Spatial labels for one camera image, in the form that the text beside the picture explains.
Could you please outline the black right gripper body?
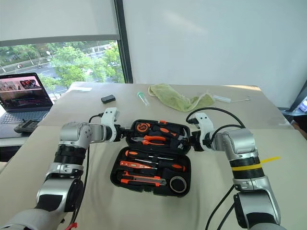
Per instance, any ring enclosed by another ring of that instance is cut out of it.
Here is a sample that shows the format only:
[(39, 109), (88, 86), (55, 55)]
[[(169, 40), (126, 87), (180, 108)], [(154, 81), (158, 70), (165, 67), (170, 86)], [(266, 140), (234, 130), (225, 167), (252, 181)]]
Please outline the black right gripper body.
[(204, 151), (204, 149), (201, 146), (201, 131), (194, 131), (191, 133), (192, 137), (191, 137), (191, 145), (194, 148), (195, 151)]

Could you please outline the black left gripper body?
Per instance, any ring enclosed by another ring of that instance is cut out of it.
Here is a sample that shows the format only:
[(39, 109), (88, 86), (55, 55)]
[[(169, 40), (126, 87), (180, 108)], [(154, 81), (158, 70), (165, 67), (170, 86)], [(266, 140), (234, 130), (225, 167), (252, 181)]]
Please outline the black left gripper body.
[(114, 138), (114, 142), (118, 142), (121, 141), (122, 137), (122, 133), (123, 133), (123, 128), (120, 125), (115, 125), (115, 130), (116, 130), (116, 135)]

